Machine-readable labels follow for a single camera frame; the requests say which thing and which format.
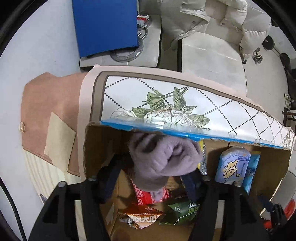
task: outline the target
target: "cartoon character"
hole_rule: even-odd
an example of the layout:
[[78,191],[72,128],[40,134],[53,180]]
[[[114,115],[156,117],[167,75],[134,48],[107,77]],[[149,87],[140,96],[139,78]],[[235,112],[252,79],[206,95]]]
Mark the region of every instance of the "cartoon character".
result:
[[231,161],[225,166],[225,172],[223,174],[223,177],[225,178],[225,182],[236,172],[236,177],[239,177],[239,174],[237,173],[237,159],[235,161]]

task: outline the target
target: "beige paper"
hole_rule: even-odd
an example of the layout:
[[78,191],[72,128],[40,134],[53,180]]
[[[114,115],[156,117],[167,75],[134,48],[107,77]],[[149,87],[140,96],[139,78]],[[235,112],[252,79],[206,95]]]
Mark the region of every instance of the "beige paper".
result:
[[67,126],[55,113],[51,113],[47,129],[44,154],[62,172],[68,171],[70,154],[76,132]]

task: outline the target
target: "blue panel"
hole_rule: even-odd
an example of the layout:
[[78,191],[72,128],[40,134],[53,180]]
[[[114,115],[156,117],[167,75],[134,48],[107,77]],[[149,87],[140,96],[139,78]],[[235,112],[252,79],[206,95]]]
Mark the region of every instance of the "blue panel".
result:
[[138,46],[136,0],[72,0],[80,57]]
[[107,120],[100,121],[101,125],[110,126],[115,129],[131,131],[131,130],[140,130],[144,132],[161,132],[164,135],[171,135],[177,137],[186,137],[194,141],[199,141],[201,139],[214,139],[214,140],[224,140],[227,142],[238,142],[238,143],[248,143],[248,144],[260,144],[263,146],[280,148],[282,146],[275,145],[274,143],[265,141],[265,140],[250,140],[248,137],[244,139],[237,139],[235,135],[230,135],[224,132],[211,131],[209,129],[203,128],[192,128],[189,126],[180,126],[170,123],[148,123],[143,119],[137,118],[127,118],[125,119],[116,119],[110,118]]

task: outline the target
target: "fluffy fabric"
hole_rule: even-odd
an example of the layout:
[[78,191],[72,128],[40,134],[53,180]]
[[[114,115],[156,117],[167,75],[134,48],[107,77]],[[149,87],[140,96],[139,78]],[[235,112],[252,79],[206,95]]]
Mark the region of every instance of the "fluffy fabric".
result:
[[129,142],[134,184],[159,201],[169,176],[193,172],[202,161],[197,142],[190,139],[135,132]]

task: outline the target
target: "green snack bag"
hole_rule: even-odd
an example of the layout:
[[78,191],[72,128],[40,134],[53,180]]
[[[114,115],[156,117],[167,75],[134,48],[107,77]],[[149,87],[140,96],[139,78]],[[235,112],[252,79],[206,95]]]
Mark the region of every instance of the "green snack bag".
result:
[[166,216],[159,224],[179,225],[190,222],[196,216],[200,204],[193,201],[184,201],[171,204],[169,207],[171,210],[166,213]]

